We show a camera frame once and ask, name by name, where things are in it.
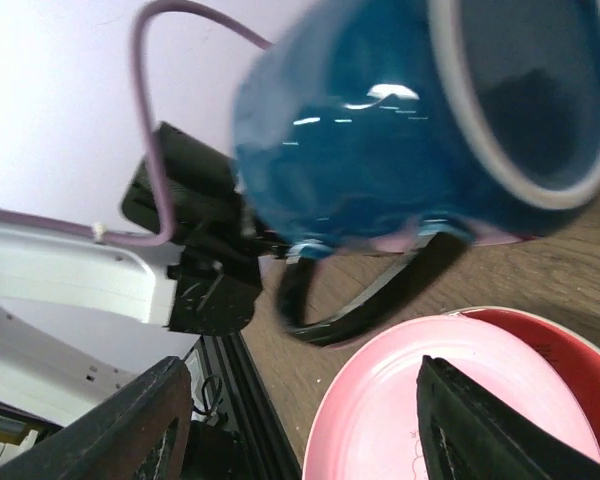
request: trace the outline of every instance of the metal frame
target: metal frame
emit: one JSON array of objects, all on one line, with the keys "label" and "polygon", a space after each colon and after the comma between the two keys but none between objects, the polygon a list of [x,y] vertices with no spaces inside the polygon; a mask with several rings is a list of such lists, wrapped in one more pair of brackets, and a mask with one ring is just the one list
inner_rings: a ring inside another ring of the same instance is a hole
[{"label": "metal frame", "polygon": [[218,375],[224,383],[218,413],[243,452],[235,478],[300,480],[300,465],[242,335],[203,336],[196,348],[205,376]]}]

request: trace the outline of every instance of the white plastic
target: white plastic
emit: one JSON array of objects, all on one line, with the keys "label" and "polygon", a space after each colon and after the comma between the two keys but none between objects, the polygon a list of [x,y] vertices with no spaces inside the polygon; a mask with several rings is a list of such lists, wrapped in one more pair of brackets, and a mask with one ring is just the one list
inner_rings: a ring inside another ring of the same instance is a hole
[{"label": "white plastic", "polygon": [[[55,232],[0,224],[0,297],[88,307],[169,323],[176,282],[169,259]],[[177,263],[178,258],[171,259]]]},{"label": "white plastic", "polygon": [[66,426],[133,378],[0,307],[0,402]]}]

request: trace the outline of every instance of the red bowl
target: red bowl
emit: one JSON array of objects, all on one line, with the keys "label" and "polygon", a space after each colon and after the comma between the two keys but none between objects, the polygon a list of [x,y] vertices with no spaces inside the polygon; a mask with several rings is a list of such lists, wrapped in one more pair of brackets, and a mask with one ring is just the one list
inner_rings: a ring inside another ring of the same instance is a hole
[{"label": "red bowl", "polygon": [[600,446],[600,349],[551,320],[504,307],[451,312],[496,325],[533,347],[569,386],[589,419]]}]

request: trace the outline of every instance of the wire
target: wire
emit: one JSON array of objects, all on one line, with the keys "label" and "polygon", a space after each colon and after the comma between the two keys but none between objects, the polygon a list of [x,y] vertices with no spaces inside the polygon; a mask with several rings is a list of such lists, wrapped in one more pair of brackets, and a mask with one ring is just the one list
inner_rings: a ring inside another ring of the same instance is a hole
[{"label": "wire", "polygon": [[36,227],[45,230],[69,233],[81,237],[98,238],[103,243],[120,246],[154,247],[171,240],[176,228],[173,200],[169,192],[164,156],[153,133],[153,115],[149,105],[148,88],[144,65],[144,39],[149,22],[162,13],[190,13],[207,18],[237,33],[254,45],[266,49],[271,43],[260,37],[233,18],[196,2],[188,0],[156,0],[145,5],[136,16],[131,35],[131,78],[135,104],[140,120],[140,130],[147,150],[146,168],[149,184],[154,195],[160,231],[157,235],[110,232],[102,224],[94,226],[56,220],[0,209],[0,222],[13,225]]},{"label": "wire", "polygon": [[[214,380],[217,380],[217,383],[215,384],[216,388],[214,389],[213,401],[209,402],[209,389],[207,387]],[[196,407],[195,404],[193,404],[191,408],[198,415],[205,417],[203,420],[205,423],[216,413],[218,405],[220,405],[222,386],[222,379],[218,375],[209,375],[204,379],[204,382],[202,382],[202,387],[200,387],[200,390],[202,391],[202,409]]]}]

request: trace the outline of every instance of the white wall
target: white wall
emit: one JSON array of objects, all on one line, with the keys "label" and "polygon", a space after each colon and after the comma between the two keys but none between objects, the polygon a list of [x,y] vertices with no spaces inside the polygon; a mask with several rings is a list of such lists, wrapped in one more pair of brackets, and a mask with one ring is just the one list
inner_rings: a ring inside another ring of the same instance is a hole
[{"label": "white wall", "polygon": [[[133,229],[119,202],[143,154],[129,82],[139,0],[0,1],[0,207]],[[209,0],[274,40],[311,0]],[[227,154],[233,91],[258,54],[207,20],[163,15],[151,28],[154,111]],[[85,353],[140,371],[192,343],[87,310],[3,302]]]}]

